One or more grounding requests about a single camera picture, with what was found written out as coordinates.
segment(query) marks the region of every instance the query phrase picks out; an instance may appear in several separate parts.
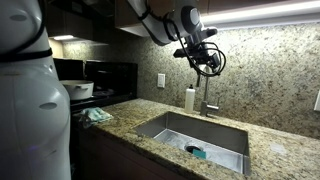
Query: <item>black appliance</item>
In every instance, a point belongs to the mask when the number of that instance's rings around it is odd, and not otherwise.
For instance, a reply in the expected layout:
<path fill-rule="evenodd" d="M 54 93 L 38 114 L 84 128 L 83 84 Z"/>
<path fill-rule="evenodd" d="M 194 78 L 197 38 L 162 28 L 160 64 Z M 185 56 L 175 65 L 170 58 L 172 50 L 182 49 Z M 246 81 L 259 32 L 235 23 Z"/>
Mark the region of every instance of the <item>black appliance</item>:
<path fill-rule="evenodd" d="M 54 58 L 59 80 L 90 80 L 94 82 L 93 96 L 70 101 L 70 163 L 75 169 L 72 180 L 81 179 L 81 148 L 79 123 L 73 114 L 85 108 L 103 107 L 137 98 L 138 65 L 134 63 L 102 62 Z"/>

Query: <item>soap dispenser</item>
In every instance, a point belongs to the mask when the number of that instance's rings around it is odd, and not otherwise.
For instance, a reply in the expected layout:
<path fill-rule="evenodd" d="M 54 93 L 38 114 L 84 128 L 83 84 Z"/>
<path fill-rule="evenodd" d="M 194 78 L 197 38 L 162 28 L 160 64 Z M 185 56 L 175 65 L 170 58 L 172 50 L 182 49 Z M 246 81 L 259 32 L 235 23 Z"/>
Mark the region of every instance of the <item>soap dispenser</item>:
<path fill-rule="evenodd" d="M 193 89 L 192 84 L 190 84 L 190 87 L 187 88 L 186 90 L 186 100 L 185 100 L 185 106 L 184 106 L 184 110 L 186 113 L 193 112 L 195 94 L 196 94 L 196 90 Z"/>

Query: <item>stainless steel sink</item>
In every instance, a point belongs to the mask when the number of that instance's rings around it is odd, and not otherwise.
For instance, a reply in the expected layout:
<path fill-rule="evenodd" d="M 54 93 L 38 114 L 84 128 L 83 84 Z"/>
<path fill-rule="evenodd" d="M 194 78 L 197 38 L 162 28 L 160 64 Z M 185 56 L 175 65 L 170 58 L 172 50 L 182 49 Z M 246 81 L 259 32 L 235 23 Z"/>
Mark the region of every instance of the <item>stainless steel sink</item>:
<path fill-rule="evenodd" d="M 192 153 L 204 151 L 206 160 L 250 175 L 248 133 L 239 129 L 167 112 L 136 127 L 144 134 Z"/>

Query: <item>lower cabinet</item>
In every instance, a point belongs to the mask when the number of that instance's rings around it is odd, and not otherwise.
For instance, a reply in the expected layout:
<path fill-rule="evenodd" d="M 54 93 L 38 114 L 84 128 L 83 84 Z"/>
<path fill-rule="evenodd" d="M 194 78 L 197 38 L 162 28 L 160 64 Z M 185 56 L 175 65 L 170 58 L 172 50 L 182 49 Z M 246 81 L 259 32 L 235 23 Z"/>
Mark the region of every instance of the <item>lower cabinet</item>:
<path fill-rule="evenodd" d="M 121 144 L 88 130 L 80 131 L 79 145 L 82 180 L 185 179 Z"/>

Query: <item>light switch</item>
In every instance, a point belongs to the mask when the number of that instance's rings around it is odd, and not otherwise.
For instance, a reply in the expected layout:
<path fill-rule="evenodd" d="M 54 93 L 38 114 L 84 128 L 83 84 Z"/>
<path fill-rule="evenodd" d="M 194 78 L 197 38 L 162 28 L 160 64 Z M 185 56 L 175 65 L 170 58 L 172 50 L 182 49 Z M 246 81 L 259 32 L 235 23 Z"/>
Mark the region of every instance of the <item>light switch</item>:
<path fill-rule="evenodd" d="M 164 84 L 166 82 L 166 75 L 165 74 L 158 74 L 158 87 L 164 88 Z"/>
<path fill-rule="evenodd" d="M 314 110 L 315 111 L 320 111 L 320 91 L 318 93 L 318 97 L 317 97 L 317 100 L 316 100 L 316 104 L 314 105 Z"/>

